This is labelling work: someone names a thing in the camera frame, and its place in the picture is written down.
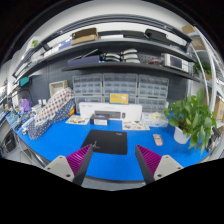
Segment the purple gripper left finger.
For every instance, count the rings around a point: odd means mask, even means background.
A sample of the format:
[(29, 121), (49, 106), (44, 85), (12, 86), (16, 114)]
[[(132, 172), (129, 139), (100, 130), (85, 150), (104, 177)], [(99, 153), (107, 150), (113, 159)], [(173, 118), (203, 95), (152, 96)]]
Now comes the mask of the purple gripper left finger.
[(67, 157), (59, 155), (44, 170), (81, 186), (92, 155), (92, 145), (87, 145)]

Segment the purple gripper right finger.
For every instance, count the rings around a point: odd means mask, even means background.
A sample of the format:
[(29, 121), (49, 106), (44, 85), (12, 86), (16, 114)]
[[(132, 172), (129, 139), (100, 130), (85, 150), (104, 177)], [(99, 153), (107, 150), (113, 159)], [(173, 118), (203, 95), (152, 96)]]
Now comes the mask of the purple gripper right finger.
[(160, 156), (140, 145), (135, 147), (135, 156), (146, 184), (164, 178), (183, 168), (183, 166), (171, 156)]

